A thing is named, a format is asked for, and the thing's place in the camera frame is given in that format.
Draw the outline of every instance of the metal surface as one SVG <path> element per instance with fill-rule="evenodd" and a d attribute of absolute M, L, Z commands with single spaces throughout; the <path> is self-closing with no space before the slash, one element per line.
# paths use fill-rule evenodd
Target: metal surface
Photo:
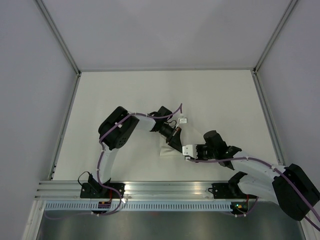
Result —
<path fill-rule="evenodd" d="M 265 58 L 267 57 L 270 49 L 272 48 L 273 44 L 275 43 L 275 41 L 277 40 L 279 34 L 281 33 L 284 25 L 286 24 L 286 22 L 288 21 L 289 17 L 291 16 L 292 12 L 294 11 L 295 7 L 297 6 L 298 2 L 300 0 L 291 0 L 290 3 L 288 4 L 288 7 L 286 8 L 286 10 L 284 11 L 284 14 L 281 18 L 281 20 L 279 21 L 278 25 L 276 26 L 270 40 L 268 41 L 265 49 L 263 50 L 255 68 L 254 71 L 258 72 L 259 69 L 261 68 Z"/>
<path fill-rule="evenodd" d="M 113 199 L 108 211 L 116 209 L 119 200 Z M 155 212 L 230 212 L 230 201 L 127 201 L 121 204 L 121 211 L 155 211 Z M 104 211 L 99 201 L 46 201 L 46 211 L 73 210 L 73 211 Z"/>
<path fill-rule="evenodd" d="M 76 62 L 75 62 L 74 58 L 72 57 L 64 39 L 62 38 L 53 18 L 51 17 L 51 15 L 46 7 L 46 5 L 44 4 L 44 2 L 42 0 L 34 0 L 34 2 L 37 5 L 37 7 L 39 8 L 41 14 L 43 15 L 46 23 L 49 26 L 49 28 L 51 29 L 55 39 L 58 41 L 66 59 L 69 61 L 70 65 L 72 66 L 75 73 L 77 75 L 79 75 L 81 72 L 80 72 L 79 68 L 77 67 Z"/>
<path fill-rule="evenodd" d="M 33 201 L 33 205 L 30 211 L 29 218 L 27 220 L 24 233 L 22 236 L 23 240 L 34 240 L 36 239 L 42 221 L 42 216 L 46 206 L 45 201 Z"/>
<path fill-rule="evenodd" d="M 51 164 L 52 167 L 51 167 L 51 170 L 49 172 L 49 176 L 47 178 L 48 180 L 52 180 L 53 177 L 54 177 L 53 175 L 55 173 L 55 168 L 56 168 L 56 165 L 57 165 L 57 162 L 58 162 L 61 146 L 62 146 L 62 143 L 64 141 L 64 136 L 65 136 L 65 133 L 66 133 L 66 130 L 67 130 L 68 121 L 69 121 L 69 118 L 70 118 L 72 106 L 73 106 L 75 98 L 76 98 L 76 93 L 77 93 L 77 89 L 78 89 L 78 86 L 79 86 L 80 78 L 81 78 L 81 73 L 76 76 L 76 80 L 74 81 L 73 92 L 72 92 L 72 95 L 70 97 L 69 105 L 68 105 L 68 108 L 66 110 L 64 119 L 63 119 L 63 124 L 62 124 L 62 128 L 61 128 L 61 131 L 60 131 L 60 134 L 59 134 L 59 139 L 57 141 L 57 145 L 56 145 L 55 150 L 54 150 L 54 156 L 52 158 L 52 164 Z"/>
<path fill-rule="evenodd" d="M 38 240 L 303 240 L 299 223 L 278 206 L 259 203 L 246 218 L 220 212 L 120 211 L 110 216 L 72 216 L 50 211 Z"/>
<path fill-rule="evenodd" d="M 208 188 L 211 188 L 212 183 L 225 183 L 225 181 L 125 181 L 124 183 L 124 198 L 130 201 L 221 202 L 221 199 L 214 199 Z M 80 193 L 81 186 L 77 181 L 41 181 L 35 200 L 87 201 L 80 198 Z"/>
<path fill-rule="evenodd" d="M 252 73 L 253 82 L 254 82 L 254 85 L 255 85 L 255 88 L 256 88 L 256 91 L 258 94 L 258 98 L 259 98 L 259 101 L 261 104 L 261 108 L 263 111 L 265 122 L 268 127 L 268 131 L 270 134 L 270 138 L 271 138 L 271 142 L 273 145 L 273 149 L 274 149 L 276 158 L 277 158 L 279 164 L 285 164 L 284 153 L 283 153 L 282 147 L 280 145 L 278 133 L 276 131 L 275 123 L 272 118 L 270 108 L 267 103 L 266 95 L 263 91 L 262 84 L 261 84 L 257 74 L 254 71 L 251 71 L 251 73 Z"/>

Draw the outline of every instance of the enclosure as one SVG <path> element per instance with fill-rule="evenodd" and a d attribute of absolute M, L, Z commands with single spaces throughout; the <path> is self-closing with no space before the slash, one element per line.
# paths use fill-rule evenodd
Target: enclosure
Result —
<path fill-rule="evenodd" d="M 235 171 L 185 161 L 155 132 L 135 130 L 117 155 L 120 212 L 92 216 L 98 200 L 80 198 L 77 182 L 97 169 L 98 128 L 116 107 L 148 114 L 183 103 L 183 145 L 216 130 L 270 164 L 301 166 L 320 188 L 319 1 L 0 6 L 2 239 L 320 239 L 264 199 L 246 217 L 223 215 L 244 200 L 208 188 Z"/>

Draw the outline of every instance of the black cable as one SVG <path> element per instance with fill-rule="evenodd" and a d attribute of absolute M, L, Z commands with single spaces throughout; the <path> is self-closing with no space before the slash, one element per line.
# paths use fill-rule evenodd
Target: black cable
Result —
<path fill-rule="evenodd" d="M 208 188 L 208 192 L 209 192 L 209 193 L 214 194 L 213 190 L 214 190 L 214 189 L 213 189 L 212 187 L 209 187 L 209 188 Z"/>
<path fill-rule="evenodd" d="M 168 125 L 169 125 L 170 127 L 174 127 L 174 126 L 177 125 L 177 121 L 176 121 L 176 120 L 168 121 L 167 123 L 168 123 Z"/>
<path fill-rule="evenodd" d="M 89 174 L 90 175 L 90 172 L 88 172 L 88 171 L 84 171 L 83 173 L 81 173 L 81 175 L 78 177 L 78 183 L 80 184 L 80 186 L 82 187 L 82 184 L 81 184 L 81 182 L 80 182 L 80 178 L 81 178 L 81 176 L 83 175 L 83 174 L 85 174 L 85 173 L 87 173 L 87 174 Z"/>

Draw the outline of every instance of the white backdrop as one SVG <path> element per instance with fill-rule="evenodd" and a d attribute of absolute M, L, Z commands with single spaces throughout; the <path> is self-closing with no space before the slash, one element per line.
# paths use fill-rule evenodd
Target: white backdrop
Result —
<path fill-rule="evenodd" d="M 117 106 L 150 113 L 162 105 L 174 111 L 180 103 L 188 118 L 182 144 L 202 144 L 203 134 L 217 130 L 228 145 L 277 163 L 249 70 L 84 72 L 53 179 L 76 180 L 84 171 L 95 171 L 101 152 L 98 127 Z M 160 156 L 160 134 L 137 130 L 120 149 L 111 177 L 214 181 L 235 173 L 219 164 L 187 162 L 181 154 Z"/>
<path fill-rule="evenodd" d="M 290 0 L 44 0 L 82 71 L 253 68 Z"/>

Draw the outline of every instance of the metal frame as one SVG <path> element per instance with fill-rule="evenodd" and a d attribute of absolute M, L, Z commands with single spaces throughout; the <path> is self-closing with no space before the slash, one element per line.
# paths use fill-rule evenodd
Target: metal frame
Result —
<path fill-rule="evenodd" d="M 266 99 L 266 95 L 264 93 L 264 89 L 262 86 L 262 83 L 260 79 L 258 78 L 257 73 L 255 73 L 253 70 L 251 71 L 253 82 L 255 85 L 255 89 L 261 104 L 261 108 L 263 111 L 264 119 L 270 134 L 272 146 L 277 158 L 277 161 L 279 164 L 284 165 L 285 164 L 285 158 L 284 158 L 284 153 L 283 149 L 280 144 L 279 136 L 275 127 L 275 123 L 272 118 L 272 114 L 268 105 L 268 101 Z"/>
<path fill-rule="evenodd" d="M 212 183 L 226 181 L 124 181 L 124 198 L 129 201 L 243 201 L 243 199 L 214 199 L 208 192 Z M 86 201 L 80 198 L 81 186 L 77 181 L 41 181 L 35 200 Z"/>
<path fill-rule="evenodd" d="M 59 46 L 61 47 L 61 50 L 62 50 L 64 56 L 66 57 L 66 59 L 68 60 L 68 62 L 72 66 L 73 70 L 75 71 L 75 74 L 77 74 L 77 76 L 80 75 L 81 71 L 79 70 L 74 58 L 72 57 L 72 55 L 66 45 L 66 42 L 63 39 L 63 37 L 61 36 L 61 33 L 59 32 L 53 18 L 51 17 L 51 14 L 48 11 L 45 3 L 43 2 L 43 0 L 34 0 L 34 2 L 36 4 L 36 6 L 38 7 L 39 11 L 41 12 L 42 16 L 44 17 L 45 22 L 47 23 L 50 30 L 52 31 L 54 38 L 57 40 Z"/>
<path fill-rule="evenodd" d="M 261 68 L 263 62 L 265 61 L 269 51 L 271 50 L 272 46 L 274 45 L 275 41 L 278 39 L 281 31 L 283 30 L 285 24 L 287 23 L 288 19 L 292 15 L 294 9 L 298 5 L 300 0 L 291 0 L 290 3 L 288 4 L 287 8 L 285 9 L 282 18 L 280 19 L 278 25 L 276 26 L 275 30 L 272 33 L 271 38 L 269 39 L 267 45 L 265 46 L 257 64 L 253 68 L 253 71 L 257 73 L 259 69 Z"/>
<path fill-rule="evenodd" d="M 64 141 L 64 137 L 65 137 L 65 134 L 66 134 L 69 118 L 70 118 L 70 115 L 71 115 L 71 110 L 72 110 L 72 107 L 74 105 L 74 101 L 75 101 L 75 98 L 76 98 L 76 94 L 77 94 L 80 78 L 81 78 L 81 73 L 76 76 L 76 80 L 74 81 L 72 94 L 71 94 L 70 99 L 68 101 L 68 108 L 67 108 L 67 110 L 65 112 L 65 115 L 64 115 L 64 118 L 63 118 L 63 123 L 62 123 L 61 130 L 60 130 L 60 133 L 59 133 L 59 139 L 57 140 L 57 143 L 56 143 L 56 146 L 55 146 L 55 149 L 54 149 L 54 155 L 52 156 L 51 168 L 50 168 L 50 171 L 49 171 L 48 177 L 47 177 L 48 180 L 52 180 L 53 176 L 54 176 L 54 173 L 55 173 L 55 168 L 56 168 L 56 165 L 57 165 L 57 162 L 58 162 L 58 158 L 59 158 L 59 155 L 60 155 L 62 143 Z"/>
<path fill-rule="evenodd" d="M 60 131 L 60 137 L 58 139 L 55 154 L 52 158 L 52 167 L 49 173 L 48 179 L 52 179 L 56 163 L 59 158 L 61 146 L 63 143 L 64 135 L 67 129 L 69 117 L 71 114 L 72 106 L 75 100 L 77 88 L 79 85 L 81 71 L 78 68 L 74 58 L 72 57 L 62 35 L 60 34 L 53 18 L 51 17 L 48 9 L 46 8 L 43 0 L 34 0 L 38 9 L 40 10 L 44 20 L 51 29 L 55 39 L 61 47 L 62 52 L 69 61 L 73 70 L 75 71 L 77 78 L 74 83 L 74 88 L 72 95 L 69 101 L 68 109 L 65 114 L 63 125 Z M 261 68 L 264 60 L 266 59 L 269 51 L 272 49 L 273 44 L 279 37 L 281 31 L 284 28 L 284 25 L 288 21 L 292 12 L 296 8 L 299 0 L 291 0 L 288 4 L 281 20 L 279 21 L 276 29 L 274 30 L 271 38 L 269 39 L 265 49 L 263 50 L 259 60 L 257 61 L 256 66 L 251 69 L 252 78 L 256 87 L 257 95 L 261 104 L 261 108 L 265 117 L 265 121 L 268 127 L 268 131 L 271 137 L 273 148 L 280 164 L 284 164 L 284 153 L 279 141 L 279 137 L 276 131 L 276 127 L 272 118 L 271 111 L 268 107 L 268 101 L 266 99 L 263 85 L 261 79 L 259 79 L 259 69 Z M 248 68 L 237 68 L 238 70 L 249 70 Z M 108 71 L 159 71 L 159 70 L 200 70 L 199 68 L 168 68 L 168 69 L 109 69 Z M 203 70 L 221 70 L 221 68 L 205 68 Z M 94 70 L 86 70 L 86 72 L 96 72 Z M 213 198 L 213 195 L 208 192 L 208 188 L 211 187 L 213 181 L 153 181 L 153 182 L 136 182 L 136 181 L 127 181 L 125 182 L 125 195 L 124 197 L 129 201 L 134 202 L 156 202 L 156 201 L 178 201 L 178 202 L 193 202 L 193 203 L 209 203 L 213 201 L 219 201 Z M 35 201 L 30 212 L 28 223 L 23 235 L 23 239 L 31 240 L 36 239 L 40 222 L 42 219 L 44 208 L 46 207 L 46 201 L 87 201 L 86 199 L 80 198 L 81 186 L 76 181 L 41 181 L 39 183 L 37 192 L 35 194 Z M 233 199 L 232 201 L 243 201 L 243 199 Z M 230 199 L 225 199 L 225 203 L 229 203 Z"/>

